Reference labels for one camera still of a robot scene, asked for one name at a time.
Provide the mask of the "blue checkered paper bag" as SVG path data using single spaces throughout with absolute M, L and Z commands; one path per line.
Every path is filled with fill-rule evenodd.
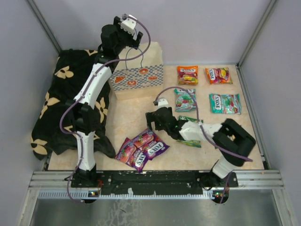
M 138 49 L 127 47 L 120 53 L 119 57 L 127 61 L 119 62 L 110 77 L 117 100 L 156 96 L 163 90 L 163 51 L 158 42 L 152 41 L 142 56 L 128 60 L 142 53 L 147 46 L 144 43 Z

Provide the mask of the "purple snack packet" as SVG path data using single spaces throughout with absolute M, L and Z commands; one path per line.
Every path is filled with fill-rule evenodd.
M 134 142 L 129 138 L 124 140 L 124 143 L 116 154 L 115 159 L 131 168 L 134 168 L 139 173 L 143 171 L 144 166 L 149 160 L 143 151 L 137 148 Z

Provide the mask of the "green snack packet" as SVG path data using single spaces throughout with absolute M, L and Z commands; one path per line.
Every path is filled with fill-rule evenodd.
M 178 117 L 178 120 L 187 120 L 187 121 L 191 121 L 191 122 L 198 122 L 197 119 L 187 117 L 187 116 L 182 116 L 182 115 L 180 115 Z M 198 141 L 198 140 L 188 140 L 188 141 L 186 141 L 186 140 L 177 140 L 177 141 L 180 142 L 180 143 L 183 143 L 185 145 L 188 145 L 188 146 L 201 148 L 201 142 Z

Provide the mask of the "orange striped snack packet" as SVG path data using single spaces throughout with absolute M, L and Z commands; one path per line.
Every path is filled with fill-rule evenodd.
M 198 66 L 178 66 L 177 76 L 179 85 L 197 85 Z

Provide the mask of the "teal Fox's candy packet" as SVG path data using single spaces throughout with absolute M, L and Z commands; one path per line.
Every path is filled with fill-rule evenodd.
M 218 114 L 241 114 L 240 95 L 209 94 L 210 109 Z

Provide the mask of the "orange Fox's candy packet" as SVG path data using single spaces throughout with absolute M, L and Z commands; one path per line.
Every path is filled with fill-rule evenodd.
M 228 67 L 206 68 L 206 75 L 210 84 L 232 84 L 230 70 Z

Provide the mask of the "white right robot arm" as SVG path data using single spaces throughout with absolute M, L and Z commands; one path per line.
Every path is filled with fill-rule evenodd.
M 200 186 L 206 190 L 217 186 L 228 187 L 231 172 L 245 162 L 251 162 L 249 154 L 256 140 L 233 119 L 226 119 L 220 124 L 180 120 L 173 116 L 170 107 L 148 112 L 145 117 L 150 130 L 163 130 L 178 141 L 207 141 L 222 153 L 210 171 L 199 179 Z

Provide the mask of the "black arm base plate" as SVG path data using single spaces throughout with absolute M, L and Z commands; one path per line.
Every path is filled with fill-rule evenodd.
M 163 171 L 97 171 L 95 175 L 75 174 L 72 188 L 96 188 L 101 195 L 126 195 L 131 189 L 134 195 L 195 195 L 203 189 L 238 187 L 236 173 L 219 178 L 205 170 L 163 170 Z

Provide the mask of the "right aluminium corner post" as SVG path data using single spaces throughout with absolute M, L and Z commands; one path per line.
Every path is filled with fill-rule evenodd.
M 252 48 L 255 46 L 256 41 L 258 40 L 266 22 L 272 15 L 276 5 L 277 5 L 278 0 L 270 0 L 262 17 L 260 18 L 245 50 L 243 51 L 242 56 L 240 57 L 240 60 L 237 63 L 237 68 L 240 69 L 242 65 L 244 64 L 245 60 L 247 59 L 248 55 L 251 53 Z

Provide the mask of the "aluminium corner post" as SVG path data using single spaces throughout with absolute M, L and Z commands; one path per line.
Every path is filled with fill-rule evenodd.
M 262 17 L 260 18 L 245 50 L 243 51 L 242 56 L 240 57 L 240 60 L 237 63 L 237 68 L 240 69 L 242 65 L 244 64 L 245 60 L 247 59 L 248 55 L 251 53 L 252 48 L 255 46 L 256 41 L 258 40 L 266 22 L 272 15 L 276 5 L 277 5 L 278 0 L 270 0 Z
M 45 35 L 47 36 L 48 40 L 50 41 L 51 45 L 55 49 L 57 53 L 57 59 L 55 66 L 57 66 L 57 63 L 59 62 L 59 55 L 63 51 L 70 50 L 72 48 L 62 48 L 61 44 L 59 43 L 57 37 L 55 36 L 55 33 L 51 26 L 49 25 L 48 21 L 46 20 L 45 16 L 41 12 L 40 8 L 38 7 L 36 1 L 34 0 L 26 0 L 25 1 L 29 7 L 29 9 L 32 11 L 32 14 L 37 19 L 38 23 L 40 24 L 42 30 L 44 31 Z

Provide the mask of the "left aluminium corner post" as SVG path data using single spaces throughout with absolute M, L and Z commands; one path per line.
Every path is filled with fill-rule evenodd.
M 41 12 L 40 8 L 38 7 L 36 1 L 34 0 L 26 0 L 25 1 L 29 7 L 29 9 L 32 11 L 32 14 L 37 19 L 38 23 L 40 24 L 42 30 L 44 31 L 45 35 L 47 36 L 48 40 L 50 41 L 51 45 L 55 49 L 57 53 L 57 59 L 55 66 L 57 66 L 57 63 L 59 62 L 59 55 L 63 51 L 70 50 L 72 48 L 62 48 L 61 44 L 59 43 L 57 37 L 55 36 L 55 33 L 51 26 L 49 25 L 48 21 L 46 20 L 45 16 Z

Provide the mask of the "aluminium frame rail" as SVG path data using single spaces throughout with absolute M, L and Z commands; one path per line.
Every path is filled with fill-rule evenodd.
M 166 171 L 98 171 L 91 181 L 92 187 L 103 184 L 104 187 L 120 185 L 185 185 L 187 187 L 223 187 L 229 185 L 238 189 L 283 189 L 284 183 L 278 170 L 236 170 L 225 178 L 207 170 L 166 170 Z

